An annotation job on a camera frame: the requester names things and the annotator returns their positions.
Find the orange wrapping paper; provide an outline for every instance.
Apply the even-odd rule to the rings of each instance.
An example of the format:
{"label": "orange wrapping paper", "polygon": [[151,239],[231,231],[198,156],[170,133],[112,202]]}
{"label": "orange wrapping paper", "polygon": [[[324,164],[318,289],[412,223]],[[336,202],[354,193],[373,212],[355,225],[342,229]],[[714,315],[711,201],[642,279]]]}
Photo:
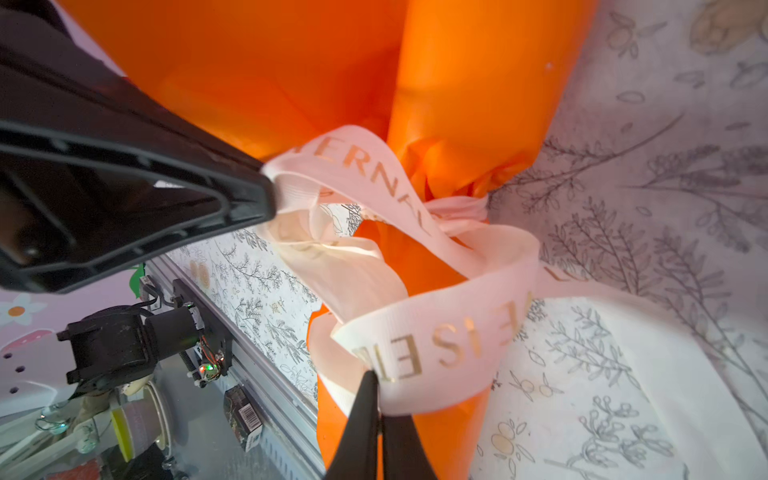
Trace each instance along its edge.
{"label": "orange wrapping paper", "polygon": [[[248,154],[359,124],[431,200],[482,197],[533,163],[597,0],[61,4],[139,88]],[[464,280],[393,227],[366,221],[356,235],[409,295]],[[487,401],[415,415],[441,480],[467,478]],[[322,383],[318,408],[329,465],[346,417]]]}

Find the floral wrapping paper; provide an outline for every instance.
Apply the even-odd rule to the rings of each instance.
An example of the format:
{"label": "floral wrapping paper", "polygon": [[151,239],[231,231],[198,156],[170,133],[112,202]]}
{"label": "floral wrapping paper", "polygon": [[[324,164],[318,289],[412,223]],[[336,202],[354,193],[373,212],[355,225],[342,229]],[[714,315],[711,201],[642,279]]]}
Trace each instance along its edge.
{"label": "floral wrapping paper", "polygon": [[[766,18],[768,0],[603,2],[536,164],[489,208],[543,260],[669,309],[768,452]],[[330,211],[340,234],[360,222]],[[245,229],[170,256],[316,399],[320,302],[266,242]],[[492,388],[474,480],[688,477],[588,302],[534,302]]]}
{"label": "floral wrapping paper", "polygon": [[[362,222],[356,205],[325,206],[337,234],[351,236]],[[169,252],[168,256],[312,402],[317,372],[306,348],[310,315],[322,303],[272,247],[237,230]]]}

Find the pink wall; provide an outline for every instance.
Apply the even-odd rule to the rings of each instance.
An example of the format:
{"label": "pink wall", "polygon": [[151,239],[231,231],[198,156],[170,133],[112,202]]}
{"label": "pink wall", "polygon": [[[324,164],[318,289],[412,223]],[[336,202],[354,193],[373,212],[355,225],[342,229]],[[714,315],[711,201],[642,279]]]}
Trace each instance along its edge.
{"label": "pink wall", "polygon": [[98,310],[138,302],[128,286],[133,273],[125,270],[64,295],[0,290],[0,353],[11,344],[60,332]]}

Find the barcode label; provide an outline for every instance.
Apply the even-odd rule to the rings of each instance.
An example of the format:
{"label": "barcode label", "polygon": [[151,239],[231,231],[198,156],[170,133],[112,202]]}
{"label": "barcode label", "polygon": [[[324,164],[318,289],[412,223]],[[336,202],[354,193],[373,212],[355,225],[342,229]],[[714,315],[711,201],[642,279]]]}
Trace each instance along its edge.
{"label": "barcode label", "polygon": [[256,415],[256,412],[254,412],[253,407],[250,406],[250,404],[240,409],[240,416],[243,417],[243,421],[245,422],[246,427],[248,427],[248,432],[258,429],[261,425],[258,415]]}

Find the white ribbon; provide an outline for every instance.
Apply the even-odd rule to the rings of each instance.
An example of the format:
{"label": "white ribbon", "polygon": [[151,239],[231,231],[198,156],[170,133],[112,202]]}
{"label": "white ribbon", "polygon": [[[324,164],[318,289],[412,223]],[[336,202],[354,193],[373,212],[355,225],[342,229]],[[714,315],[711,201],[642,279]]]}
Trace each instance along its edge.
{"label": "white ribbon", "polygon": [[[589,296],[692,478],[768,472],[738,405],[684,328],[646,300],[541,265],[533,235],[479,221],[485,199],[425,206],[386,144],[352,126],[272,159],[262,172],[275,183],[278,215],[259,234],[330,310],[314,320],[310,352],[345,413],[368,368],[381,381],[386,415],[431,412],[470,398],[490,385],[533,296]],[[467,281],[408,297],[375,242],[337,237],[316,208],[337,201],[364,206]]]}

